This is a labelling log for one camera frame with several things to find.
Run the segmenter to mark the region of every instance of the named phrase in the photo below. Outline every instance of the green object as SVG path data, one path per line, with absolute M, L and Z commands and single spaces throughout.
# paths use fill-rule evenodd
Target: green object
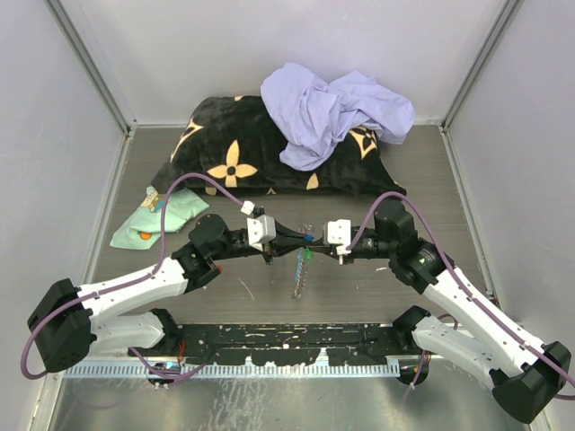
M 114 233 L 110 245 L 118 249 L 148 250 L 160 238 L 160 216 L 164 195 L 153 187 L 146 189 L 147 197 L 128 220 Z M 165 231 L 179 232 L 188 220 L 209 205 L 188 189 L 170 196 L 165 212 Z
M 314 252 L 309 250 L 309 249 L 304 249 L 304 251 L 302 252 L 302 259 L 303 260 L 311 260 L 313 256 L 314 256 Z

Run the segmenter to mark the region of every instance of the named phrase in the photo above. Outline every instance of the blue object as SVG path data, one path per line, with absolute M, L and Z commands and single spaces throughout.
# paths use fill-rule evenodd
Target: blue object
M 287 63 L 266 78 L 261 97 L 287 139 L 279 159 L 299 171 L 325 162 L 357 126 L 375 130 L 388 144 L 401 144 L 415 120 L 410 101 L 360 72 L 327 84 L 309 69 Z

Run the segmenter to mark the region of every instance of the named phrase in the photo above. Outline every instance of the crumpled cloth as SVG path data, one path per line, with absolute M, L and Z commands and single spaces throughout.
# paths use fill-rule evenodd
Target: crumpled cloth
M 356 71 L 328 84 L 287 63 L 265 79 L 261 97 L 287 139 L 279 159 L 299 171 L 325 162 L 353 128 L 365 126 L 379 140 L 401 144 L 415 120 L 409 100 Z

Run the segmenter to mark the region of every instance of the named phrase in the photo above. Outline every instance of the wooden floor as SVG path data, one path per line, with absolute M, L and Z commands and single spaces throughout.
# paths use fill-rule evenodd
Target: wooden floor
M 105 245 L 98 261 L 94 281 L 125 275 L 157 261 L 159 243 L 149 251 L 113 249 L 111 235 L 129 217 L 146 196 L 146 186 L 175 147 L 179 129 L 140 128 L 132 143 L 126 170 Z M 468 278 L 481 290 L 479 270 L 453 173 L 437 127 L 412 129 L 403 145 L 381 148 L 384 165 L 401 183 L 423 211 L 447 253 Z M 360 224 L 373 198 L 349 196 L 302 197 L 265 196 L 252 199 L 264 206 L 266 214 L 282 224 L 298 228 L 312 224 L 320 232 L 323 223 L 350 218 Z M 245 227 L 245 217 L 222 197 L 207 197 L 208 212 L 220 214 L 231 229 Z M 168 234 L 168 251 L 187 241 L 190 221 L 180 233 Z M 433 313 L 439 308 L 402 285 L 389 271 L 385 260 L 357 261 L 340 267 L 335 260 L 316 255 L 307 271 L 305 291 L 300 299 L 291 299 L 296 271 L 296 254 L 276 259 L 266 266 L 259 257 L 226 260 L 224 273 L 206 290 L 150 304 L 168 309 L 181 322 L 391 322 L 413 304 Z M 253 295 L 250 295 L 244 282 Z

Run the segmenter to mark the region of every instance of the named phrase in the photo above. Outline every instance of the white plastic part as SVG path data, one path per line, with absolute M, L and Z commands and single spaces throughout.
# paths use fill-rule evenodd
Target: white plastic part
M 327 222 L 323 226 L 323 242 L 325 244 L 338 245 L 338 255 L 349 254 L 346 248 L 351 244 L 351 220 L 337 220 Z
M 509 326 L 522 339 L 526 340 L 533 348 L 543 353 L 541 339 L 520 328 L 504 312 L 493 305 L 482 295 L 465 277 L 461 269 L 456 268 L 456 274 L 471 290 L 473 298 L 481 301 L 503 323 Z M 493 361 L 500 365 L 508 377 L 523 373 L 523 364 L 532 365 L 537 357 L 524 350 L 510 335 L 485 314 L 475 303 L 467 299 L 467 295 L 459 288 L 456 281 L 447 270 L 438 277 L 436 285 L 429 285 L 423 293 L 428 299 L 437 303 L 444 310 L 455 317 L 478 341 L 491 353 Z
M 164 337 L 164 326 L 153 313 L 120 316 L 92 328 L 96 340 L 90 353 L 98 354 L 128 347 L 151 348 Z
M 253 202 L 251 202 L 250 200 L 245 200 L 243 202 L 242 209 L 240 209 L 240 211 L 242 211 L 244 214 L 248 216 L 253 212 L 254 208 L 255 204 Z
M 276 221 L 269 215 L 248 218 L 248 243 L 259 251 L 263 244 L 276 238 Z
M 140 278 L 152 272 L 154 267 L 148 267 L 126 276 L 114 278 L 103 283 L 80 286 L 80 295 L 88 295 L 98 292 L 106 287 L 117 286 L 122 283 Z M 97 328 L 107 320 L 112 319 L 124 312 L 129 312 L 147 303 L 170 296 L 181 295 L 186 291 L 188 280 L 183 277 L 183 269 L 177 260 L 172 258 L 164 259 L 158 273 L 148 280 L 138 283 L 135 286 L 120 289 L 117 292 L 103 295 L 97 298 L 84 301 L 84 308 L 92 309 L 90 316 L 92 328 Z
M 433 316 L 421 320 L 411 334 L 423 350 L 451 361 L 489 389 L 493 387 L 489 371 L 500 365 L 477 339 L 455 331 Z

